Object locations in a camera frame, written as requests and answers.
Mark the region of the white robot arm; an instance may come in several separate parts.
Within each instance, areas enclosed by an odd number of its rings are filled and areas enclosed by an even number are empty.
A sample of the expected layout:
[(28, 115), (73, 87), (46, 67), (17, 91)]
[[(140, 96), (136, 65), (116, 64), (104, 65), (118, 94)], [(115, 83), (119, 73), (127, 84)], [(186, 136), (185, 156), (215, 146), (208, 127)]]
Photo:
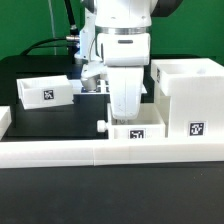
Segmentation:
[(80, 0), (93, 15), (88, 25), (95, 59), (83, 65), (81, 82), (88, 91), (97, 79), (109, 82), (112, 116), (133, 120), (138, 116), (144, 68), (150, 63), (150, 28), (154, 17), (171, 15), (183, 0)]

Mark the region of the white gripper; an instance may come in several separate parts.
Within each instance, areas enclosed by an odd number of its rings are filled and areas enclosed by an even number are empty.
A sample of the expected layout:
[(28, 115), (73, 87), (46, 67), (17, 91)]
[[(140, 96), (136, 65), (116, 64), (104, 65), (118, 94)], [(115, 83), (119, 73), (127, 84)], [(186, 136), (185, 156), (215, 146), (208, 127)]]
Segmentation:
[(144, 67), (150, 59), (150, 35), (99, 34), (97, 53), (106, 67), (112, 116), (133, 120), (140, 109)]

